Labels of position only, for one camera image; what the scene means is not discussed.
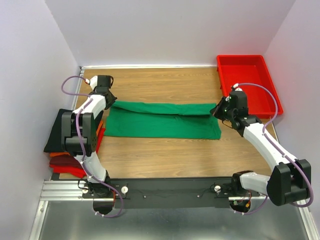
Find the wooden table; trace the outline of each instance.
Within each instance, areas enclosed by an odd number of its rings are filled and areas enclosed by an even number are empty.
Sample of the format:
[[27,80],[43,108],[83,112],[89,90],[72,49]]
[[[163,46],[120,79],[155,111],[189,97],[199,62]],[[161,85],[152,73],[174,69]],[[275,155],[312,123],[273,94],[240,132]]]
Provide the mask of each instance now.
[[[120,101],[145,103],[218,103],[222,97],[216,68],[87,69],[84,77],[111,75],[111,92]],[[90,87],[82,84],[81,93]],[[86,97],[79,97],[79,107]],[[110,137],[102,140],[98,157],[111,178],[231,176],[271,170],[257,150],[219,121],[220,140]],[[274,135],[272,126],[268,131]],[[70,178],[61,174],[60,178]]]

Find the green cloth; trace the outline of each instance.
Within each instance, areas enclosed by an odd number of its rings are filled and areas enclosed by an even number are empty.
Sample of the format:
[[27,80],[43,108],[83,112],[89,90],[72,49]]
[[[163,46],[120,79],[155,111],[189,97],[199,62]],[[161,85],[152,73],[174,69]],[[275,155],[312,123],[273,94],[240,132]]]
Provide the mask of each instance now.
[[140,138],[220,139],[215,103],[172,104],[116,101],[104,135]]

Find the wall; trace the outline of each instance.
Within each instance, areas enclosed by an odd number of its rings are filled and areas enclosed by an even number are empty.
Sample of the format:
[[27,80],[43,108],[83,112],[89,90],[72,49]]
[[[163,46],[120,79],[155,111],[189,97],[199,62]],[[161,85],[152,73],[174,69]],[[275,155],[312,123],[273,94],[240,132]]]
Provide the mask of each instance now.
[[0,238],[24,240],[50,173],[45,143],[71,106],[60,84],[79,68],[43,0],[1,1],[0,33]]
[[276,123],[279,140],[312,166],[314,202],[320,226],[320,1],[297,0],[264,57],[277,88],[284,114]]
[[263,54],[295,0],[46,0],[81,66]]

